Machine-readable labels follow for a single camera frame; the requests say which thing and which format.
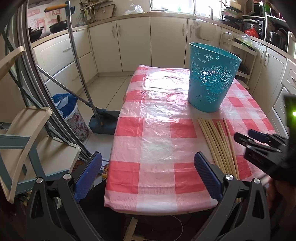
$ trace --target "window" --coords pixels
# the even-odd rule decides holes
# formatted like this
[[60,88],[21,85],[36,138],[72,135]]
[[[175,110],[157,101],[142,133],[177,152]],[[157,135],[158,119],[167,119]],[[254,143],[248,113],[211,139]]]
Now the window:
[[[213,8],[213,16],[218,18],[222,8],[221,2],[217,0],[195,0],[196,15],[209,17],[210,8]],[[152,9],[166,8],[172,12],[184,12],[193,14],[193,0],[151,0]]]

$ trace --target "electrical cord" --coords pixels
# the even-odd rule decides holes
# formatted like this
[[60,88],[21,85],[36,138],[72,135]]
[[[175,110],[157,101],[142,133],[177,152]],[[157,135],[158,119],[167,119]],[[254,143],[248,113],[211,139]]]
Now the electrical cord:
[[[182,224],[182,222],[181,222],[177,217],[175,217],[175,216],[173,216],[173,215],[170,215],[170,216],[172,216],[172,217],[174,217],[175,219],[177,219],[177,220],[180,222],[181,227],[182,227],[182,231],[181,231],[179,237],[177,237],[176,239],[172,240],[172,241],[176,241],[176,240],[178,240],[178,239],[181,237],[181,235],[182,235],[182,233],[183,233],[183,224]],[[145,239],[145,238],[144,238],[143,240],[146,240],[146,241],[158,241],[158,240]]]

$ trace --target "floral trash can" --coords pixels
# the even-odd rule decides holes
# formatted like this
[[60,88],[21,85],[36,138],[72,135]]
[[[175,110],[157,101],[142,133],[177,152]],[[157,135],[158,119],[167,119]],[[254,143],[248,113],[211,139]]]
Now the floral trash can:
[[77,104],[74,110],[65,118],[65,121],[81,142],[86,141],[89,136],[89,129],[78,110]]
[[190,43],[190,48],[188,101],[200,111],[215,112],[242,60],[228,51],[206,44]]

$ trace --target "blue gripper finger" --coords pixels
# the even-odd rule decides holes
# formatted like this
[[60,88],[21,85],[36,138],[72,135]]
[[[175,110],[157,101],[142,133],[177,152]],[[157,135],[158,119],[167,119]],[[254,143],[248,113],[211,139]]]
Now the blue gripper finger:
[[217,178],[207,159],[201,152],[195,154],[194,166],[211,198],[216,199],[219,202],[222,199],[222,183]]

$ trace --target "plastic tablecloth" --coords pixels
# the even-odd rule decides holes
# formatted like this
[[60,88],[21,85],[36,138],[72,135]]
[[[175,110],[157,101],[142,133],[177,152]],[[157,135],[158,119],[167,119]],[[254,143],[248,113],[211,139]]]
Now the plastic tablecloth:
[[[213,208],[193,157],[212,155],[197,118],[226,119],[233,138],[249,129],[274,133],[269,120],[247,90],[234,79],[219,111],[198,111],[187,101],[188,69],[140,65],[134,73],[116,127],[105,191],[105,206],[117,212],[169,215]],[[234,142],[241,180],[264,173],[243,158]]]

